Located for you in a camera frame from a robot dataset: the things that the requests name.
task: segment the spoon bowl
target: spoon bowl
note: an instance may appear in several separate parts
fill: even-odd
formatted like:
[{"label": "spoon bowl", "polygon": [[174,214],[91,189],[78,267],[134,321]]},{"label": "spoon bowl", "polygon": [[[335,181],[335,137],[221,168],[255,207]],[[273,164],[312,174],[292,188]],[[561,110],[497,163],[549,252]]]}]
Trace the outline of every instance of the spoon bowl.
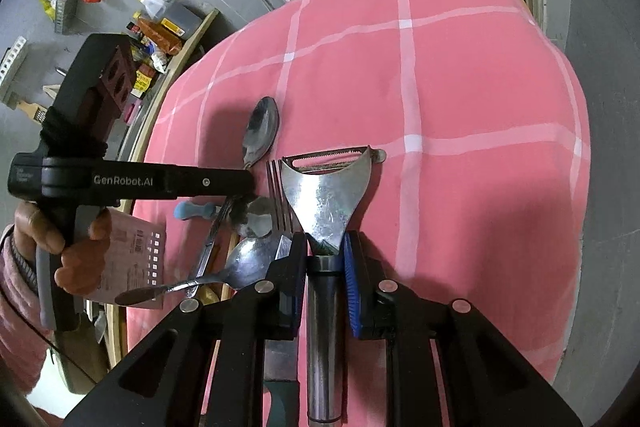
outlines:
[{"label": "spoon bowl", "polygon": [[118,306],[135,306],[143,302],[155,299],[165,293],[195,288],[203,284],[222,282],[228,284],[234,290],[241,290],[260,279],[264,279],[271,261],[276,259],[282,248],[281,241],[289,243],[290,240],[281,233],[272,232],[267,237],[250,237],[243,239],[236,245],[226,260],[225,267],[218,273],[203,275],[196,279],[164,284],[161,286],[146,286],[135,288],[121,293],[115,298]]}]

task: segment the cable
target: cable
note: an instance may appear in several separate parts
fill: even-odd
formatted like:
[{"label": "cable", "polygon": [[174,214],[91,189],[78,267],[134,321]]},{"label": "cable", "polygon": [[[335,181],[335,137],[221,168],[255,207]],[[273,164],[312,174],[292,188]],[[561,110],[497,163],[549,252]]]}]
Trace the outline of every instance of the cable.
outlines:
[{"label": "cable", "polygon": [[[9,237],[9,234],[14,233],[13,230],[11,230],[11,232],[7,233],[3,238],[2,241],[0,242],[0,252],[2,251],[2,248],[4,248],[4,240]],[[68,354],[66,354],[64,351],[62,351],[61,349],[58,348],[58,346],[56,346],[55,344],[53,344],[49,339],[47,339],[42,333],[40,333],[38,331],[38,329],[33,326],[25,317],[22,316],[22,314],[17,310],[17,308],[14,306],[14,303],[12,303],[9,298],[6,296],[6,294],[4,293],[4,289],[2,288],[2,285],[0,285],[0,294],[2,294],[2,297],[4,298],[4,300],[7,302],[7,304],[9,304],[9,307],[14,311],[14,313],[16,315],[18,315],[18,317],[21,318],[21,320],[31,329],[31,331],[33,331],[37,336],[39,336],[41,338],[41,340],[43,340],[51,349],[53,349],[55,352],[57,352],[57,354],[61,355],[62,357],[66,358],[69,362],[71,362],[73,365],[75,365],[75,367],[78,369],[78,371],[80,371],[83,375],[85,375],[85,377],[87,377],[89,379],[90,382],[92,382],[92,384],[97,385],[98,383],[89,376],[89,374],[82,368],[80,367],[76,361],[74,359],[72,359],[70,356],[68,356]]]}]

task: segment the metal fork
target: metal fork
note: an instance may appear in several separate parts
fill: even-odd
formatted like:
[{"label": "metal fork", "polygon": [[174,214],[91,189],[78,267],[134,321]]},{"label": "metal fork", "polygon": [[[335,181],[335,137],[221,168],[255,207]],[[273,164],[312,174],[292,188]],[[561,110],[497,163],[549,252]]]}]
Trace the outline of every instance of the metal fork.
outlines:
[{"label": "metal fork", "polygon": [[[291,239],[293,232],[300,230],[300,226],[289,206],[289,201],[284,195],[280,177],[280,160],[267,162],[267,182],[269,184],[269,195],[273,201],[273,210],[271,212],[273,230],[271,233],[285,235]],[[282,254],[279,251],[276,259],[282,257]]]}]

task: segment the wall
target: wall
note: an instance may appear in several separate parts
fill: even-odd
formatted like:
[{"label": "wall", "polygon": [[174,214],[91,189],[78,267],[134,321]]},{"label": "wall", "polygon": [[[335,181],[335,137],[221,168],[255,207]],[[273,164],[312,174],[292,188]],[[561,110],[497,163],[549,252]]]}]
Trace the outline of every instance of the wall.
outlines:
[{"label": "wall", "polygon": [[640,360],[640,0],[572,0],[591,183],[574,328],[555,387],[592,425]]}]

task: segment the white stripe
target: white stripe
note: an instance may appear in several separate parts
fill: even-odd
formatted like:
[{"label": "white stripe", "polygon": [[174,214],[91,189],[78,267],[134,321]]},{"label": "white stripe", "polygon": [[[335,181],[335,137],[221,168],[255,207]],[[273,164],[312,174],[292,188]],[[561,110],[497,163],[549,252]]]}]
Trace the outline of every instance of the white stripe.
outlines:
[{"label": "white stripe", "polygon": [[577,140],[571,131],[559,123],[523,125],[455,138],[433,138],[412,134],[402,136],[393,142],[376,145],[374,148],[385,150],[388,158],[401,156],[406,152],[422,152],[427,156],[458,156],[510,145],[544,142],[557,143],[578,158],[590,161],[590,147]]},{"label": "white stripe", "polygon": [[[415,28],[420,26],[427,26],[429,24],[445,21],[447,19],[451,19],[454,17],[473,16],[473,15],[480,15],[480,14],[487,14],[487,13],[522,14],[522,9],[519,9],[513,6],[478,6],[478,7],[469,7],[469,8],[458,8],[455,10],[444,12],[440,15],[433,15],[431,17],[423,17],[423,18],[412,20],[412,27]],[[346,28],[339,33],[323,37],[315,44],[312,44],[305,48],[301,48],[297,51],[293,51],[292,53],[294,54],[295,58],[305,57],[311,54],[312,52],[314,52],[316,49],[320,48],[321,46],[338,42],[349,35],[375,33],[383,30],[395,30],[399,28],[399,25],[400,25],[399,20],[393,20],[389,22],[372,24],[372,25],[350,26],[349,28]],[[267,66],[273,66],[274,64],[280,64],[280,63],[283,63],[284,61],[285,61],[284,54],[275,55],[270,58],[265,58],[260,62],[256,62],[255,64],[251,64],[248,66],[240,66],[239,68],[236,68],[235,70],[231,70],[223,74],[222,76],[213,78],[207,87],[190,94],[187,98],[185,98],[178,105],[176,105],[176,107],[174,107],[170,113],[164,115],[162,118],[159,118],[157,123],[164,123],[166,120],[168,120],[171,117],[172,113],[182,110],[184,106],[188,105],[188,103],[200,97],[200,95],[203,94],[207,89],[210,89],[212,86],[214,86],[219,82],[223,82],[224,80],[228,80],[234,76],[238,76],[239,74],[255,73],[256,71],[260,71],[262,68],[265,68]]]},{"label": "white stripe", "polygon": [[[398,20],[411,20],[409,0],[398,0]],[[404,112],[404,134],[422,133],[422,115],[415,78],[414,25],[398,22],[400,44],[400,92]],[[398,277],[410,282],[415,276],[420,235],[420,168],[422,156],[405,149],[400,178],[399,229],[394,269]]]},{"label": "white stripe", "polygon": [[[282,68],[280,70],[280,76],[278,78],[278,83],[276,84],[276,92],[274,96],[281,118],[284,113],[284,102],[285,97],[287,96],[287,85],[289,84],[291,63],[297,56],[296,44],[298,43],[298,33],[300,31],[300,16],[302,15],[302,10],[304,10],[310,2],[311,0],[302,0],[300,2],[300,7],[293,14],[289,23],[289,31],[287,32],[287,49],[283,57]],[[276,134],[276,139],[271,146],[271,155],[274,158],[278,157],[276,151],[278,150],[278,142],[281,135],[282,133]]]}]

